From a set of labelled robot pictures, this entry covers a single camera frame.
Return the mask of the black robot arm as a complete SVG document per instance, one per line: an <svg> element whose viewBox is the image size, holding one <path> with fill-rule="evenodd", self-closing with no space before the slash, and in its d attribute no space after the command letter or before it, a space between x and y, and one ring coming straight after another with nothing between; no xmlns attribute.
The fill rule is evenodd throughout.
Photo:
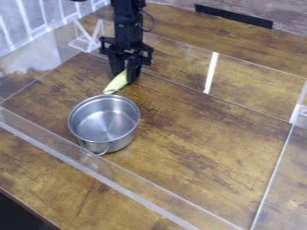
<svg viewBox="0 0 307 230"><path fill-rule="evenodd" d="M155 22L145 10L146 0L111 0L114 8L114 37L101 37L101 53L109 57L113 75L127 72L127 83L141 76L142 66L153 64L154 48L143 42L143 15Z"/></svg>

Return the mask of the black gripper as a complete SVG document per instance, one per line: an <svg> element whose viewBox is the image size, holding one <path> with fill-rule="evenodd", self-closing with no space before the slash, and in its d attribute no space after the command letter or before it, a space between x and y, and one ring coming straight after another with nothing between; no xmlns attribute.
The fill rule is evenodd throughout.
<svg viewBox="0 0 307 230"><path fill-rule="evenodd" d="M101 53L109 56L113 75L125 71L127 62L127 82L133 83L141 75L142 65L153 64L154 48L143 42L143 14L114 16L114 36L101 37Z"/></svg>

